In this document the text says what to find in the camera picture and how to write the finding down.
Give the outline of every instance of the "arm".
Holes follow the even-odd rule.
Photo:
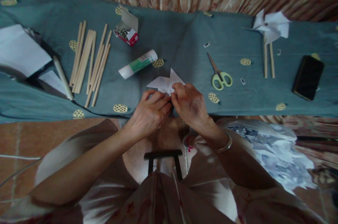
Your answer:
[[[192,85],[173,85],[171,99],[177,113],[192,126],[213,149],[224,147],[229,138],[208,115],[203,95]],[[225,171],[236,185],[249,189],[268,189],[275,186],[274,179],[234,140],[230,149],[216,153]]]
[[[78,202],[117,157],[162,126],[170,112],[169,101],[154,90],[143,93],[123,129],[42,181],[29,193],[32,201],[56,207]]]

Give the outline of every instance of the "green scissors handle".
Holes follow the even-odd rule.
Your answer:
[[[232,78],[231,78],[231,76],[228,73],[226,73],[226,72],[219,72],[219,74],[220,75],[218,75],[217,73],[214,74],[214,76],[211,79],[211,84],[214,87],[214,89],[216,89],[216,90],[222,90],[224,88],[224,85],[227,86],[227,87],[230,87],[232,85]],[[227,81],[225,80],[225,77],[229,78],[229,83],[227,83]],[[218,82],[218,84],[220,86],[219,88],[216,87],[215,81]]]

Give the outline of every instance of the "scissors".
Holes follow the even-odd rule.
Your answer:
[[[207,53],[207,54],[209,56],[209,60],[210,60],[210,62],[212,64],[212,66],[214,67],[214,70],[215,70],[215,74],[214,74],[214,76],[211,79],[211,85],[214,87],[215,90],[222,90],[224,88],[224,85],[227,86],[227,87],[230,87],[232,85],[232,78],[231,78],[231,76],[228,73],[226,73],[226,72],[220,72],[218,70],[218,68],[216,67],[214,61],[212,60],[210,54],[209,53]],[[225,80],[225,78],[224,78],[225,76],[227,78],[229,78],[229,83],[227,83],[227,81]],[[215,81],[218,82],[218,84],[220,86],[219,88],[216,87]]]

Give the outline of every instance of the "box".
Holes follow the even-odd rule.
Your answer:
[[[117,24],[114,30],[115,36],[122,39],[128,45],[133,46],[138,40],[138,18],[128,12],[122,5],[121,21]]]

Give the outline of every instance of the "glue stick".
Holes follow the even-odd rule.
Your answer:
[[[120,75],[124,79],[128,79],[133,74],[137,73],[141,69],[144,69],[146,66],[157,60],[157,54],[154,50],[147,52],[145,55],[142,55],[138,59],[129,63],[119,70]]]

